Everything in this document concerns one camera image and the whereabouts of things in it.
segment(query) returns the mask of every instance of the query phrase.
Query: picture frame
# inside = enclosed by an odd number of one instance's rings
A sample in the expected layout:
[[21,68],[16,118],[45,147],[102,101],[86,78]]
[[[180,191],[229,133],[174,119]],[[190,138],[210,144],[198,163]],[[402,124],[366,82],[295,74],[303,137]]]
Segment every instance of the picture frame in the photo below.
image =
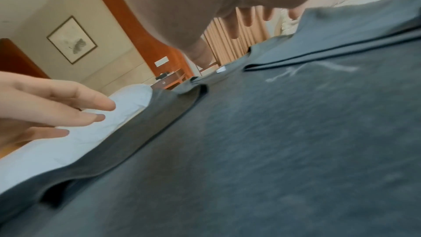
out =
[[47,39],[72,65],[98,47],[74,16],[58,26]]

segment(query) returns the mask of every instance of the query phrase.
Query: white pillow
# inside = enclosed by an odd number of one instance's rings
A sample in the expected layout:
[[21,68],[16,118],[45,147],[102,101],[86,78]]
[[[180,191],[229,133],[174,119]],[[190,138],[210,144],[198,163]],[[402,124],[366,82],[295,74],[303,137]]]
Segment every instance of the white pillow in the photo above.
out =
[[116,103],[114,111],[84,111],[105,114],[104,121],[86,127],[62,127],[70,130],[68,136],[30,142],[0,159],[0,194],[38,174],[75,162],[145,109],[151,97],[148,85],[124,87],[110,96]]

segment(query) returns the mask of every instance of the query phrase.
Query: wall outlet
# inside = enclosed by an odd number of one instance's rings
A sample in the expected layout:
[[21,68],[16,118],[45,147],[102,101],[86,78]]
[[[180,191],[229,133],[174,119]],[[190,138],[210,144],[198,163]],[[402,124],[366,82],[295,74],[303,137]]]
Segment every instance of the wall outlet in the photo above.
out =
[[169,60],[167,57],[163,57],[162,59],[158,60],[155,62],[155,65],[157,67],[164,65],[165,63],[167,63]]

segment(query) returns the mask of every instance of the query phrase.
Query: curtain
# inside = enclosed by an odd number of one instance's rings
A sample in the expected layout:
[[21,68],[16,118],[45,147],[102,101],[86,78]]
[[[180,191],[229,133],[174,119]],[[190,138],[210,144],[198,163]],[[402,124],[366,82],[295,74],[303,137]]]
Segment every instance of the curtain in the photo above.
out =
[[245,27],[237,10],[239,37],[235,40],[228,36],[221,19],[215,18],[210,23],[205,31],[204,39],[209,44],[214,58],[220,66],[244,56],[250,46],[269,39],[266,24],[262,19],[261,7],[256,8],[255,14],[253,25]]

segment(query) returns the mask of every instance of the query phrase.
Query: gray t-shirt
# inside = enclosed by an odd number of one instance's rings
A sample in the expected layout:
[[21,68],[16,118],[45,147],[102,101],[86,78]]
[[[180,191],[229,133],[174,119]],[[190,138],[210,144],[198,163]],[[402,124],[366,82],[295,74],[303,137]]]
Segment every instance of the gray t-shirt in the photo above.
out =
[[154,92],[82,161],[1,195],[44,204],[0,212],[0,236],[421,236],[420,7],[310,10],[293,37]]

